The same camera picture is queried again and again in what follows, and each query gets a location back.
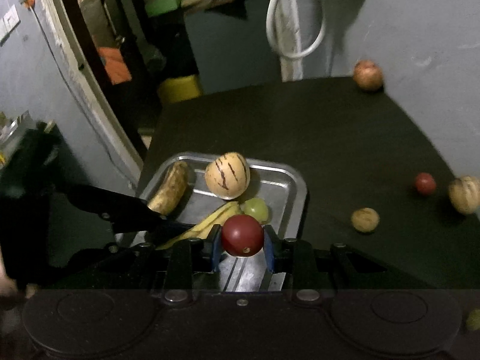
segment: red tomato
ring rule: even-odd
[[[263,229],[250,215],[234,215],[222,227],[223,249],[235,257],[249,257],[263,247]]]
[[[429,196],[435,192],[437,183],[429,173],[419,173],[415,178],[415,188],[420,195]]]

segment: white cable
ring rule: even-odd
[[[267,10],[266,32],[267,32],[267,40],[268,40],[268,43],[270,44],[270,47],[277,54],[287,59],[301,59],[310,55],[312,52],[316,50],[316,48],[320,45],[323,38],[325,37],[325,12],[323,10],[322,0],[320,0],[320,9],[322,10],[322,25],[320,26],[320,31],[318,33],[317,39],[315,39],[315,42],[313,42],[311,46],[307,47],[305,50],[299,53],[284,52],[280,48],[280,45],[277,43],[277,40],[275,38],[274,25],[275,25],[275,10],[277,10],[278,1],[279,0],[270,0],[270,4],[268,5],[268,10]]]

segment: table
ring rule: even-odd
[[[448,288],[480,288],[480,222],[448,201],[454,178],[428,139],[387,94],[362,93],[349,77],[239,90],[165,107],[140,178],[141,191],[177,152],[289,164],[309,190],[302,239],[315,248],[349,244]],[[418,196],[413,180],[431,173],[437,192]],[[380,215],[373,234],[350,226],[358,208]]]

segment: yellow bucket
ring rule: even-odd
[[[164,104],[193,99],[202,94],[200,81],[196,75],[166,79],[158,86],[157,90],[157,95]]]

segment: metal tray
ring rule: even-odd
[[[199,223],[202,219],[225,203],[211,193],[205,183],[205,168],[218,158],[217,155],[183,152],[166,160],[154,174],[140,195],[149,200],[157,191],[165,171],[175,161],[183,160],[190,166],[189,185],[191,195],[175,210],[174,219],[183,223]],[[250,166],[250,184],[237,198],[240,203],[252,197],[265,200],[270,210],[270,222],[280,239],[297,236],[303,207],[307,196],[307,186],[302,176],[292,167],[247,158]],[[263,250],[248,258],[227,256],[220,262],[219,290],[248,292],[280,290],[285,274],[270,274],[266,270]]]

